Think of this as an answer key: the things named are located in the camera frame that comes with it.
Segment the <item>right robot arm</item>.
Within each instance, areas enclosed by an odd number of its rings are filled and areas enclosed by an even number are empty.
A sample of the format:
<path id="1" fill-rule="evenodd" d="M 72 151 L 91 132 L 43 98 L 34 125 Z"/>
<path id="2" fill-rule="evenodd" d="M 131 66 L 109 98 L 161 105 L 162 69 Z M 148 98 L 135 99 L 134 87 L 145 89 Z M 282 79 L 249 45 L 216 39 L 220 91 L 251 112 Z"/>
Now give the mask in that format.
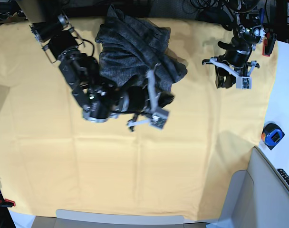
<path id="1" fill-rule="evenodd" d="M 155 67 L 147 70 L 145 84 L 136 86 L 134 75 L 122 86 L 102 77 L 97 60 L 79 51 L 86 44 L 71 25 L 56 1 L 19 0 L 18 5 L 30 22 L 30 28 L 51 63 L 60 62 L 59 70 L 82 108 L 83 118 L 104 123 L 121 114 L 132 114 L 130 131 L 140 124 L 163 129 L 169 112 L 165 106 L 174 98 L 156 87 Z"/>

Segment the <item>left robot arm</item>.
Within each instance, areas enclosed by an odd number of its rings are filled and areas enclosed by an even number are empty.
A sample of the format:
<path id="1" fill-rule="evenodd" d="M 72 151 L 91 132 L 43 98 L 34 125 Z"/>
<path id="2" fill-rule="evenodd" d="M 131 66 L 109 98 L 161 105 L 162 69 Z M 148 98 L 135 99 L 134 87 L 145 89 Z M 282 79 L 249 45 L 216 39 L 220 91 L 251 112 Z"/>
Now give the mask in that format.
<path id="1" fill-rule="evenodd" d="M 266 34 L 264 9 L 258 9 L 258 3 L 258 0 L 224 1 L 224 5 L 233 13 L 233 38 L 230 43 L 218 42 L 225 54 L 202 61 L 203 65 L 214 65 L 217 88 L 252 88 L 251 74 L 260 65 L 250 60 L 250 56 Z"/>

